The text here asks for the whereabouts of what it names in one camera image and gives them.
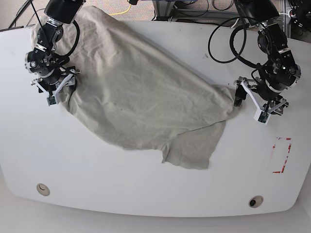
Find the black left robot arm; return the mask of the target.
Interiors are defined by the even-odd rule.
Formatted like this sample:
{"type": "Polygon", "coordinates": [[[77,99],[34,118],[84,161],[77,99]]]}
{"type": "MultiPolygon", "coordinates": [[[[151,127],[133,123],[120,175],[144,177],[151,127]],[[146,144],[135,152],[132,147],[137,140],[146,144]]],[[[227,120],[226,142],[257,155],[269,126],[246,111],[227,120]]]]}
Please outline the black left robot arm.
{"type": "Polygon", "coordinates": [[[234,37],[238,31],[257,27],[258,46],[268,57],[263,65],[238,57],[239,61],[253,68],[259,76],[251,79],[239,77],[235,81],[234,105],[239,107],[249,95],[257,108],[254,119],[267,124],[270,116],[281,116],[284,108],[288,107],[281,92],[297,84],[301,69],[288,48],[286,34],[275,21],[279,13],[270,0],[236,0],[234,3],[242,25],[235,28],[230,36],[231,51],[234,55],[238,54],[234,48],[234,37]]]}

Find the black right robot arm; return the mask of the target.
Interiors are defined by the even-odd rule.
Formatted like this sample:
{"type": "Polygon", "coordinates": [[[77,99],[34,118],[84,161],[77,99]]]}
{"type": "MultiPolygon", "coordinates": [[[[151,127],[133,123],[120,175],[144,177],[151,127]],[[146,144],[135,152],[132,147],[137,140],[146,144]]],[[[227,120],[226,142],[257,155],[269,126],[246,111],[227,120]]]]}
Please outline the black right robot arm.
{"type": "Polygon", "coordinates": [[[47,22],[39,23],[37,43],[34,49],[25,56],[25,68],[38,76],[31,81],[31,85],[43,93],[49,106],[60,102],[60,92],[67,86],[71,91],[76,89],[76,75],[80,73],[75,66],[65,68],[70,56],[75,51],[79,38],[80,28],[75,17],[84,0],[51,0],[44,13],[48,16],[47,22]],[[76,29],[76,38],[72,48],[64,55],[56,53],[57,42],[64,35],[64,24],[73,24],[76,29]]]}

